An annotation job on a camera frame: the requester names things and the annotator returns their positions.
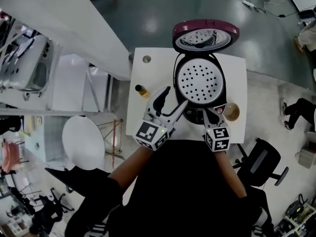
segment desk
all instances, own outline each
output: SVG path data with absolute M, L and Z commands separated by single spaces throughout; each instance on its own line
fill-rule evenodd
M 104 138 L 91 119 L 71 117 L 63 129 L 63 145 L 70 161 L 84 170 L 97 168 L 104 160 Z
M 143 62 L 143 57 L 149 55 L 151 61 Z M 126 134 L 133 135 L 138 120 L 143 118 L 147 99 L 141 97 L 135 90 L 137 84 L 143 85 L 151 94 L 157 90 L 171 86 L 169 95 L 163 108 L 164 113 L 170 113 L 177 106 L 175 90 L 173 89 L 173 66 L 178 52 L 173 48 L 136 48 L 132 77 L 129 90 Z M 235 122 L 227 121 L 231 128 L 231 143 L 243 143 L 246 115 L 247 115 L 247 74 L 246 62 L 225 54 L 215 54 L 222 66 L 225 79 L 227 102 L 238 104 L 240 116 Z M 202 141 L 203 125 L 189 122 L 181 116 L 175 125 L 176 131 L 172 134 L 171 140 L 197 140 Z

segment black pants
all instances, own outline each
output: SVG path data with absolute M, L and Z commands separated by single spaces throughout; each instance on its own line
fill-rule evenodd
M 290 119 L 288 121 L 288 126 L 290 129 L 294 128 L 294 125 L 299 118 L 299 116 L 302 116 L 304 119 L 306 119 L 309 123 L 311 123 L 313 126 L 314 124 L 314 112 L 316 109 L 316 105 L 312 104 L 310 101 L 300 98 L 297 100 L 296 104 L 288 106 L 284 113 L 285 115 L 290 115 Z
M 263 190 L 245 185 L 247 196 L 256 207 L 262 207 L 268 214 L 266 222 L 262 225 L 262 231 L 267 237 L 274 237 L 276 234 L 273 231 L 272 218 L 268 207 L 267 195 Z

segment black office chair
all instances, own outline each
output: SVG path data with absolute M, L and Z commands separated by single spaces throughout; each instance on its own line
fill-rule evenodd
M 63 213 L 67 213 L 68 211 L 74 211 L 74 209 L 69 209 L 61 203 L 61 199 L 63 196 L 65 196 L 65 194 L 62 194 L 60 198 L 57 199 L 53 190 L 55 189 L 50 189 L 53 201 L 51 201 L 48 197 L 43 197 L 41 195 L 38 199 L 34 199 L 35 202 L 41 200 L 44 206 L 41 210 L 35 212 L 32 218 L 33 224 L 30 227 L 30 233 L 34 235 L 45 236 L 45 233 L 47 235 L 50 234 L 54 224 L 62 220 Z
M 267 141 L 258 138 L 256 145 L 252 149 L 249 156 L 245 153 L 240 144 L 237 144 L 241 153 L 242 159 L 236 160 L 234 168 L 239 168 L 238 177 L 245 185 L 262 186 L 269 177 L 277 180 L 275 186 L 278 186 L 288 173 L 288 167 L 285 168 L 281 175 L 273 174 L 281 160 L 279 152 Z
M 15 187 L 8 187 L 9 191 L 11 192 L 12 196 L 16 198 L 17 202 L 23 206 L 25 212 L 29 215 L 33 215 L 35 213 L 34 206 L 30 204 L 30 200 L 18 191 Z

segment maroon lid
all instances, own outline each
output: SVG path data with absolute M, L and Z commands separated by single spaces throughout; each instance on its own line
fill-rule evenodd
M 173 48 L 179 53 L 213 53 L 233 44 L 239 28 L 215 19 L 194 19 L 177 24 L 172 33 Z

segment person's leg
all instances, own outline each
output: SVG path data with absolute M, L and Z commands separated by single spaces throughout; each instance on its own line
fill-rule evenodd
M 288 127 L 290 129 L 294 128 L 294 125 L 296 121 L 298 120 L 299 116 L 303 116 L 304 119 L 306 119 L 309 123 L 312 125 L 314 124 L 314 112 L 316 109 L 316 105 L 312 104 L 310 101 L 300 98 L 297 100 L 296 104 L 293 106 L 289 106 L 285 109 L 286 114 L 290 114 L 290 119 L 288 121 Z
M 296 113 L 297 109 L 299 108 L 299 106 L 297 105 L 297 103 L 287 106 L 284 110 L 284 114 L 285 115 L 291 115 Z
M 299 100 L 297 100 L 297 104 L 299 105 L 298 111 L 300 112 L 302 117 L 306 119 L 310 124 L 315 125 L 314 113 L 316 105 L 304 98 L 300 98 Z

